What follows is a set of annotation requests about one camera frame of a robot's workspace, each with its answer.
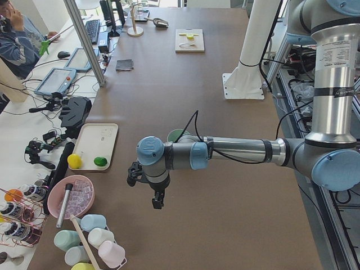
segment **pink bowl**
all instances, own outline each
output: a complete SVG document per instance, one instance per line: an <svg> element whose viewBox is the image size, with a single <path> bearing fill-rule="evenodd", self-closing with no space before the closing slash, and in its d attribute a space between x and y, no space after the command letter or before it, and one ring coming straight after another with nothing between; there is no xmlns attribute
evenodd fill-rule
<svg viewBox="0 0 360 270"><path fill-rule="evenodd" d="M83 206L83 208L81 208L79 213L73 213L74 216L76 216L76 217L82 216L87 211L89 211L90 207L94 203L95 191L94 191L94 186L89 178L87 178L83 175L71 175L71 176L65 177L58 184L56 184L55 187L51 190L48 200L47 200L49 212L53 217L57 218L59 216L59 211L60 211L59 205L64 198L66 184L71 183L75 186L76 180L85 181L85 182L89 183L90 188L92 190L92 194L91 194L89 203L87 205Z"/></svg>

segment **black box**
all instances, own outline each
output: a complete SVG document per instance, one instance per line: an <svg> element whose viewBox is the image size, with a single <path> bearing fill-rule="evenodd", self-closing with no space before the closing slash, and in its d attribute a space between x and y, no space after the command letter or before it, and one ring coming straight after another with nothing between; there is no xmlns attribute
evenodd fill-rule
<svg viewBox="0 0 360 270"><path fill-rule="evenodd" d="M107 32L99 33L97 47L101 53L109 53L109 35Z"/></svg>

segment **metal scoop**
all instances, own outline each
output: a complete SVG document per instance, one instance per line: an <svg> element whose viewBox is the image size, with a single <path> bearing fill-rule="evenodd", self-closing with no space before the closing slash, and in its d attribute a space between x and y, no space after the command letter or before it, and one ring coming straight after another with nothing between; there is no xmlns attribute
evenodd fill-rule
<svg viewBox="0 0 360 270"><path fill-rule="evenodd" d="M163 19L160 19L160 18L148 18L148 17L145 17L144 18L145 20L148 20L148 21L152 21L154 23L154 25L156 27L160 27L160 28L167 28L169 27L169 23Z"/></svg>

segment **orange lid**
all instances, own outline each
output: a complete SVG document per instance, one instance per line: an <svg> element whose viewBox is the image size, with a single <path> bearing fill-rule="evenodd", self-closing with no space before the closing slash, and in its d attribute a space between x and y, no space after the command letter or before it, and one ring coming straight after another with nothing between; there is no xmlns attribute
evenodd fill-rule
<svg viewBox="0 0 360 270"><path fill-rule="evenodd" d="M5 201L21 201L21 198L23 198L23 193L20 190L13 188L7 191L4 198Z"/></svg>

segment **white pole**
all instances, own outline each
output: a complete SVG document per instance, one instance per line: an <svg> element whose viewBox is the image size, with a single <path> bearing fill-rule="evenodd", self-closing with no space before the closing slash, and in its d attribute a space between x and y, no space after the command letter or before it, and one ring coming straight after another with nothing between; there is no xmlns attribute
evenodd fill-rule
<svg viewBox="0 0 360 270"><path fill-rule="evenodd" d="M260 59L281 0L254 0L240 61L232 73L223 74L226 99L263 100Z"/></svg>

